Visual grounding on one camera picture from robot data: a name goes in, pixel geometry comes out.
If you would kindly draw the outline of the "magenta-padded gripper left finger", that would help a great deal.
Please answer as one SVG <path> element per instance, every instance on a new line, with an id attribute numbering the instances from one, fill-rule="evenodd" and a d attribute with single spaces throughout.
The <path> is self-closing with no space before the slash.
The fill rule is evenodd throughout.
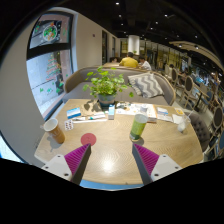
<path id="1" fill-rule="evenodd" d="M 86 144 L 66 155 L 57 154 L 42 169 L 79 185 L 90 154 L 91 145 Z"/>

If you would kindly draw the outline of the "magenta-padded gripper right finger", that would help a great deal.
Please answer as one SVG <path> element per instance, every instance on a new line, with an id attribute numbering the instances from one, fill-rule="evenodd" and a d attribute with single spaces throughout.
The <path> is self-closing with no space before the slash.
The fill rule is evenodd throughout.
<path id="1" fill-rule="evenodd" d="M 167 154 L 158 155 L 136 143 L 133 144 L 132 154 L 144 185 L 182 169 Z"/>

